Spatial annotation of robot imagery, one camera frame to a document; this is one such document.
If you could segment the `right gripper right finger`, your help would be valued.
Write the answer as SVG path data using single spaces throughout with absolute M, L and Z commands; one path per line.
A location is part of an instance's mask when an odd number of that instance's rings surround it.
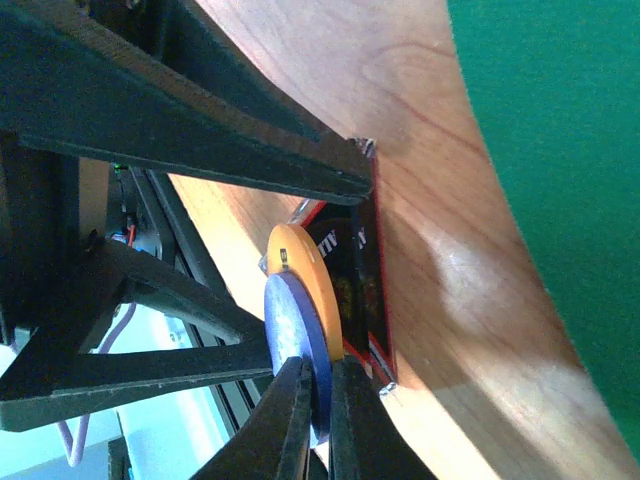
M 123 302 L 189 320 L 223 339 L 214 347 L 95 354 L 97 330 Z M 278 374 L 259 320 L 166 263 L 103 240 L 25 316 L 37 329 L 1 378 L 1 426 L 22 432 L 165 393 L 272 376 L 235 436 L 198 472 L 200 479 L 305 479 L 313 374 L 290 357 Z M 428 479 L 431 470 L 396 430 L 369 378 L 351 357 L 331 361 L 327 479 Z

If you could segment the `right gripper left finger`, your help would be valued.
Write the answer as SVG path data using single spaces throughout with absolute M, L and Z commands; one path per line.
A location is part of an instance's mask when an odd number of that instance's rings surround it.
M 1 128 L 26 147 L 353 205 L 365 155 L 195 1 L 5 1 Z

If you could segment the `blue big blind button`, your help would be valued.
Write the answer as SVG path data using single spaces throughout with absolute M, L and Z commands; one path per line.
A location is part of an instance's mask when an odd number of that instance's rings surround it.
M 310 294 L 291 272 L 268 276 L 264 290 L 265 332 L 272 370 L 278 374 L 290 357 L 311 361 L 310 446 L 326 443 L 330 433 L 332 371 L 319 315 Z

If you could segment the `orange small blind button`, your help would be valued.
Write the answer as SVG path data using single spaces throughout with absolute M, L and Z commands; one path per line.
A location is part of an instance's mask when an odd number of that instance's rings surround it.
M 313 301 L 321 322 L 329 358 L 344 358 L 339 307 L 324 259 L 311 236 L 300 225 L 278 224 L 268 239 L 267 274 L 292 272 Z

